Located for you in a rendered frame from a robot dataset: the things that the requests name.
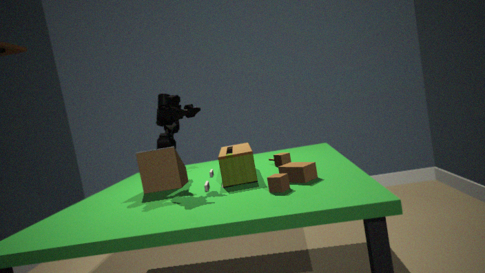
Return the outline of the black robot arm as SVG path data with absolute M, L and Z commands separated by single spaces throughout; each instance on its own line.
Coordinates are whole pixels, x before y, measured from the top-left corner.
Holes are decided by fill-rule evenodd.
M 165 118 L 165 108 L 181 107 L 179 105 L 180 97 L 178 95 L 159 94 L 158 108 L 157 108 L 157 125 L 164 126 L 165 133 L 161 133 L 157 139 L 157 149 L 168 148 L 174 146 L 176 149 L 176 142 L 174 133 L 179 131 L 179 120 L 168 122 Z

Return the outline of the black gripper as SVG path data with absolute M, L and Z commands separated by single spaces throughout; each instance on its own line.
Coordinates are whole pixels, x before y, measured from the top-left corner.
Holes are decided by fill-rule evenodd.
M 187 118 L 194 117 L 200 111 L 200 108 L 194 108 L 192 104 L 185 105 L 184 110 L 181 107 L 165 108 L 165 118 L 168 122 L 183 119 L 183 116 Z

